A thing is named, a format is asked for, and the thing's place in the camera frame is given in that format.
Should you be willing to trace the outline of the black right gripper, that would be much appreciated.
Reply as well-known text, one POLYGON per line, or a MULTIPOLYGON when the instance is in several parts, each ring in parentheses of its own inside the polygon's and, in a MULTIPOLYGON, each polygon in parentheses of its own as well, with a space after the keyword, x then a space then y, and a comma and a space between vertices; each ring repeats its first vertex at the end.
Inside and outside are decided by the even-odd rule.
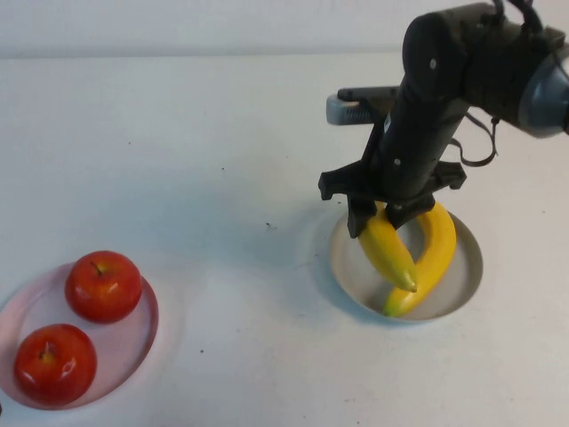
POLYGON ((323 200, 348 196, 348 230, 358 238, 377 214, 375 201, 385 206, 389 222, 398 230, 417 216, 430 212, 432 193, 445 187, 459 189, 466 174, 459 163, 441 159, 466 109, 394 108, 389 127, 373 133, 362 158, 322 173, 318 188, 323 200))

